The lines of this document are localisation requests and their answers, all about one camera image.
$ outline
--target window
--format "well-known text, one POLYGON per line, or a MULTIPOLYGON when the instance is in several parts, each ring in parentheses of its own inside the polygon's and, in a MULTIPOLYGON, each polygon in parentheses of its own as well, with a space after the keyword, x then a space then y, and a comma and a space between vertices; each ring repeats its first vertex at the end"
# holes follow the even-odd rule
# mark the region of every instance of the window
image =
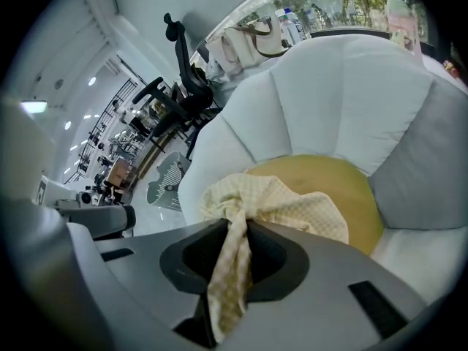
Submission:
MULTIPOLYGON (((427 42, 429 33, 424 5, 419 0, 403 1, 418 19, 420 40, 427 42)), ((286 7, 298 16, 305 32, 345 27, 388 31, 386 3, 387 0, 247 0, 220 23, 208 39, 228 26, 274 15, 276 10, 286 7)))

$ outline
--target plastic bottle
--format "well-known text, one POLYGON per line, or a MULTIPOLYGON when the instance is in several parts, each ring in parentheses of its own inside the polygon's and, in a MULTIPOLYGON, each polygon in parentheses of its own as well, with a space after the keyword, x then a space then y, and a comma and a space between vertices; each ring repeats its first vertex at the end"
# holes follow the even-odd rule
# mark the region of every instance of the plastic bottle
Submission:
POLYGON ((287 15, 281 17, 279 27, 284 33, 284 39, 289 44, 294 45, 302 41, 296 25, 288 19, 287 15))
POLYGON ((281 30, 281 39, 286 42, 286 45, 288 47, 291 47, 294 44, 293 39, 291 38, 289 31, 282 25, 282 23, 284 22, 284 14, 284 9, 278 9, 275 11, 275 16, 278 18, 279 28, 281 30))
POLYGON ((299 21, 298 16, 294 13, 291 12, 290 8, 284 8, 284 13, 286 14, 287 18, 295 24, 295 27, 298 30, 299 36, 301 37, 301 40, 306 39, 306 35, 304 34, 304 29, 302 27, 302 23, 299 21))
POLYGON ((292 47, 294 45, 294 41, 288 29, 288 24, 291 24, 291 22, 289 22, 288 19, 285 20, 283 17, 286 17, 286 15, 278 17, 279 28, 281 29, 281 36, 282 36, 282 39, 286 42, 286 45, 288 47, 292 47))

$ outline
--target chair armrest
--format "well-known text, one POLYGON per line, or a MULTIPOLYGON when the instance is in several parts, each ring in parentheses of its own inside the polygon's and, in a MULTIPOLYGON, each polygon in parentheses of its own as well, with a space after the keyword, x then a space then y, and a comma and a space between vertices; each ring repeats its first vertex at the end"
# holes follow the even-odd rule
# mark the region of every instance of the chair armrest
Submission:
POLYGON ((179 114, 182 118, 188 118, 188 113, 176 101, 169 98, 162 90, 158 89, 158 85, 162 82, 162 77, 158 77, 153 82, 148 84, 141 90, 136 97, 133 98, 132 103, 137 104, 146 95, 151 95, 153 98, 158 99, 163 105, 179 114))

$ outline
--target checkered cloth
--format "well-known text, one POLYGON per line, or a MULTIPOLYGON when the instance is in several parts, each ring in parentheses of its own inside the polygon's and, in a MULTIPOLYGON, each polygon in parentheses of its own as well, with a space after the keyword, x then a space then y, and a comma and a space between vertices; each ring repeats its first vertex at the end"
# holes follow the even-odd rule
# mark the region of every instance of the checkered cloth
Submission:
POLYGON ((346 221, 322 192, 298 195, 277 177, 232 174, 210 186, 200 210, 205 219, 227 219, 229 230, 208 285, 214 338, 220 343, 246 311, 252 285, 247 219, 259 219, 348 243, 346 221))

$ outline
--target tote bag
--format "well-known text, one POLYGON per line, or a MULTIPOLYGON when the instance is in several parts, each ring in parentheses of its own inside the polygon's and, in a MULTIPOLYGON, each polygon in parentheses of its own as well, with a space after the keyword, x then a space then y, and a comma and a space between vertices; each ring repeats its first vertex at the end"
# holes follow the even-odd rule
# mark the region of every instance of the tote bag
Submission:
POLYGON ((286 52, 281 44, 281 30, 276 16, 261 18, 245 26, 228 27, 224 35, 244 69, 286 52))
POLYGON ((206 43, 206 48, 227 75, 235 75, 242 71, 237 53, 224 33, 206 43))

